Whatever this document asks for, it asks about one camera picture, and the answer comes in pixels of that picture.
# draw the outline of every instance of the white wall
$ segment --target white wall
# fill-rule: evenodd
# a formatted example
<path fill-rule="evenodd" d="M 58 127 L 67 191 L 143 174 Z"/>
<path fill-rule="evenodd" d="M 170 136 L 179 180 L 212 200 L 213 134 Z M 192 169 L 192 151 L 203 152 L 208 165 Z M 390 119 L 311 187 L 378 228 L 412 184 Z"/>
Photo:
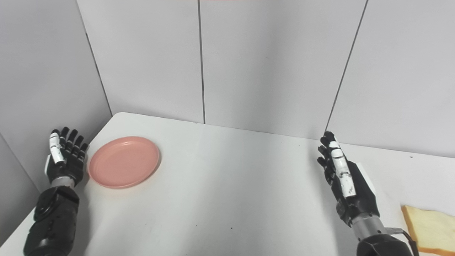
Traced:
<path fill-rule="evenodd" d="M 196 0 L 78 0 L 112 112 L 203 122 Z"/>
<path fill-rule="evenodd" d="M 364 5 L 201 1 L 207 123 L 319 138 Z"/>
<path fill-rule="evenodd" d="M 342 142 L 455 157 L 454 13 L 369 1 L 329 125 Z"/>
<path fill-rule="evenodd" d="M 196 0 L 78 0 L 113 112 L 202 122 Z M 365 0 L 201 2 L 208 124 L 319 138 Z M 370 0 L 329 129 L 455 156 L 454 3 Z"/>
<path fill-rule="evenodd" d="M 38 194 L 0 134 L 0 245 L 30 213 Z"/>
<path fill-rule="evenodd" d="M 111 114 L 74 0 L 2 0 L 0 24 L 0 133 L 44 190 L 51 130 L 90 141 Z"/>

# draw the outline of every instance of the white tabletop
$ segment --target white tabletop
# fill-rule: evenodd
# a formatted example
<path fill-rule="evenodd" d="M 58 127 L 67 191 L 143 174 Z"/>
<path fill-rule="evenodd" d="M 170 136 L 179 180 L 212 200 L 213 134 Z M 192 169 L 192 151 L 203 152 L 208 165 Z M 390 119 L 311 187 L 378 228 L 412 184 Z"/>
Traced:
<path fill-rule="evenodd" d="M 78 185 L 72 256 L 355 255 L 316 162 L 319 141 L 118 113 L 88 156 L 125 136 L 155 142 L 161 163 L 132 188 Z M 455 159 L 342 147 L 372 179 L 386 226 L 405 228 L 400 204 L 455 215 Z M 32 222 L 30 214 L 0 255 L 22 255 Z"/>

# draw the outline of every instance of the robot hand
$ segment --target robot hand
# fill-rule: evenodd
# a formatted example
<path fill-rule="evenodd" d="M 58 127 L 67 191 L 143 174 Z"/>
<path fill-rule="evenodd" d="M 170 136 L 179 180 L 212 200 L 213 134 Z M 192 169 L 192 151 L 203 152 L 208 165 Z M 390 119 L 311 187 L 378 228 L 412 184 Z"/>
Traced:
<path fill-rule="evenodd" d="M 34 224 L 24 246 L 25 256 L 67 256 L 73 248 L 79 197 L 73 187 L 83 178 L 88 145 L 83 137 L 74 143 L 77 131 L 68 140 L 69 128 L 53 130 L 49 138 L 51 154 L 45 172 L 51 188 L 41 193 L 33 215 Z"/>
<path fill-rule="evenodd" d="M 326 131 L 318 148 L 318 163 L 337 200 L 337 213 L 359 240 L 357 256 L 411 256 L 407 245 L 391 236 L 404 234 L 414 256 L 417 245 L 400 228 L 385 228 L 379 218 L 374 187 L 360 164 L 346 159 L 333 133 Z"/>
<path fill-rule="evenodd" d="M 361 165 L 348 161 L 332 132 L 326 131 L 318 148 L 324 156 L 318 163 L 324 168 L 325 179 L 337 200 L 337 213 L 351 227 L 360 215 L 379 217 L 374 187 Z"/>
<path fill-rule="evenodd" d="M 74 142 L 77 130 L 72 130 L 68 140 L 66 136 L 70 129 L 64 127 L 62 131 L 55 129 L 49 138 L 51 154 L 47 157 L 45 174 L 49 182 L 62 184 L 68 182 L 68 178 L 73 180 L 73 186 L 77 185 L 83 178 L 84 160 L 88 144 L 84 143 L 83 136 L 79 136 Z"/>

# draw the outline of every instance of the robot finger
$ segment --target robot finger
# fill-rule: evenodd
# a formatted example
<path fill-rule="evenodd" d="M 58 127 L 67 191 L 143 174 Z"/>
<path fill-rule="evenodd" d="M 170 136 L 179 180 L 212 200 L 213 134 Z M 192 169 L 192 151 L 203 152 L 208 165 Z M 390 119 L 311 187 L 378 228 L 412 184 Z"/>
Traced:
<path fill-rule="evenodd" d="M 79 135 L 79 137 L 77 137 L 76 142 L 74 142 L 74 147 L 73 147 L 73 150 L 71 151 L 71 154 L 73 154 L 74 156 L 77 157 L 79 150 L 80 150 L 79 147 L 81 146 L 81 143 L 83 140 L 84 140 L 84 137 L 82 135 Z"/>
<path fill-rule="evenodd" d="M 53 133 L 51 133 L 49 137 L 49 150 L 51 151 L 54 163 L 57 164 L 63 162 L 65 158 L 63 157 L 60 151 L 61 146 L 59 142 L 59 134 L 54 131 Z"/>
<path fill-rule="evenodd" d="M 51 134 L 56 133 L 60 137 L 60 131 L 58 129 L 53 129 Z"/>
<path fill-rule="evenodd" d="M 73 143 L 74 143 L 74 139 L 76 138 L 76 135 L 77 135 L 77 130 L 76 129 L 72 130 L 70 133 L 70 136 L 68 137 L 68 140 L 66 142 L 66 146 L 65 146 L 66 151 L 71 152 L 71 150 L 73 149 Z"/>
<path fill-rule="evenodd" d="M 60 137 L 60 146 L 62 147 L 62 149 L 65 149 L 65 145 L 66 145 L 66 139 L 64 139 L 63 137 Z"/>
<path fill-rule="evenodd" d="M 326 137 L 327 140 L 329 140 L 329 142 L 330 142 L 330 141 L 337 141 L 337 140 L 335 139 L 335 134 L 334 134 L 333 132 L 330 132 L 330 131 L 325 131 L 325 132 L 324 132 L 324 137 Z"/>
<path fill-rule="evenodd" d="M 60 133 L 60 137 L 63 138 L 64 140 L 66 140 L 66 136 L 68 135 L 68 132 L 70 131 L 70 129 L 68 127 L 64 127 L 62 130 L 61 130 L 61 133 Z"/>
<path fill-rule="evenodd" d="M 319 140 L 322 145 L 324 145 L 324 147 L 328 148 L 329 145 L 330 145 L 330 141 L 329 139 L 327 139 L 326 137 L 321 137 L 321 139 Z"/>
<path fill-rule="evenodd" d="M 85 158 L 85 156 L 86 156 L 87 148 L 88 148 L 88 144 L 87 144 L 87 143 L 84 143 L 84 144 L 81 146 L 81 149 L 80 149 L 80 151 L 79 151 L 79 154 L 77 155 L 77 158 L 79 158 L 80 160 L 84 161 L 84 158 Z"/>
<path fill-rule="evenodd" d="M 323 157 L 318 157 L 318 163 L 324 168 L 327 166 L 327 161 Z"/>
<path fill-rule="evenodd" d="M 328 152 L 326 147 L 321 145 L 321 146 L 319 146 L 318 151 L 324 156 L 324 158 L 326 160 L 330 159 L 330 154 L 329 154 L 329 152 Z"/>
<path fill-rule="evenodd" d="M 334 184 L 334 179 L 335 179 L 336 173 L 330 165 L 327 165 L 324 168 L 324 176 L 325 176 L 325 180 L 327 181 L 327 183 L 330 186 L 332 186 Z"/>

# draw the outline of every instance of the wall seam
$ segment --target wall seam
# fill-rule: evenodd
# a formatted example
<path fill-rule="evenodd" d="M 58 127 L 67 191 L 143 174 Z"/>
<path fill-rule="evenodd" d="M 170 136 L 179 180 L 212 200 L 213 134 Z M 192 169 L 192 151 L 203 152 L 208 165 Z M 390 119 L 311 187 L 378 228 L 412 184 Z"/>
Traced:
<path fill-rule="evenodd" d="M 31 177 L 28 175 L 28 173 L 26 172 L 24 166 L 22 165 L 22 163 L 19 161 L 19 159 L 17 158 L 16 154 L 14 153 L 13 149 L 11 148 L 11 146 L 8 144 L 8 142 L 6 141 L 6 139 L 3 137 L 3 135 L 0 133 L 0 139 L 3 140 L 6 144 L 6 146 L 8 147 L 8 149 L 11 151 L 11 153 L 14 155 L 14 159 L 16 159 L 16 161 L 19 163 L 19 166 L 22 168 L 22 171 L 25 173 L 25 175 L 28 177 L 28 179 L 30 180 L 30 182 L 33 184 L 33 186 L 36 188 L 36 191 L 39 193 L 40 190 L 38 189 L 38 186 L 33 182 L 33 180 L 31 179 Z"/>
<path fill-rule="evenodd" d="M 324 132 L 327 131 L 327 128 L 329 127 L 330 119 L 332 118 L 332 113 L 334 112 L 335 104 L 337 103 L 338 94 L 340 92 L 341 85 L 343 84 L 344 75 L 346 74 L 346 70 L 348 69 L 348 64 L 349 64 L 349 60 L 351 59 L 351 55 L 352 55 L 352 51 L 354 49 L 355 41 L 357 40 L 357 35 L 359 34 L 360 26 L 362 25 L 362 20 L 364 19 L 364 15 L 365 15 L 365 11 L 367 9 L 368 1 L 369 0 L 366 0 L 364 9 L 362 11 L 362 15 L 360 16 L 359 25 L 357 26 L 357 30 L 356 30 L 355 35 L 354 35 L 354 40 L 352 41 L 351 49 L 349 50 L 348 59 L 346 60 L 346 65 L 344 65 L 343 74 L 341 75 L 340 84 L 338 85 L 337 93 L 335 95 L 335 99 L 334 99 L 334 102 L 332 104 L 332 109 L 330 110 L 329 118 L 327 120 L 327 124 L 325 125 Z"/>
<path fill-rule="evenodd" d="M 202 58 L 202 29 L 201 29 L 201 0 L 197 0 L 197 15 L 199 19 L 199 52 L 201 53 L 201 83 L 202 83 L 202 116 L 205 124 L 205 91 L 204 91 L 204 65 Z"/>
<path fill-rule="evenodd" d="M 104 88 L 103 80 L 101 79 L 100 70 L 98 68 L 98 64 L 97 64 L 96 59 L 95 59 L 95 54 L 93 53 L 93 49 L 91 47 L 90 39 L 88 38 L 87 29 L 85 27 L 85 23 L 84 23 L 84 20 L 82 18 L 81 9 L 79 8 L 79 4 L 77 3 L 77 0 L 74 0 L 74 1 L 75 1 L 75 4 L 76 4 L 77 11 L 79 13 L 79 18 L 81 19 L 82 27 L 84 28 L 84 32 L 86 34 L 87 43 L 88 43 L 88 46 L 90 48 L 91 57 L 93 58 L 93 63 L 95 64 L 96 73 L 98 74 L 98 77 L 100 79 L 101 88 L 103 89 L 103 93 L 104 93 L 104 97 L 106 99 L 107 107 L 109 108 L 109 113 L 111 114 L 111 117 L 113 117 L 111 105 L 109 104 L 109 99 L 107 98 L 106 89 Z"/>

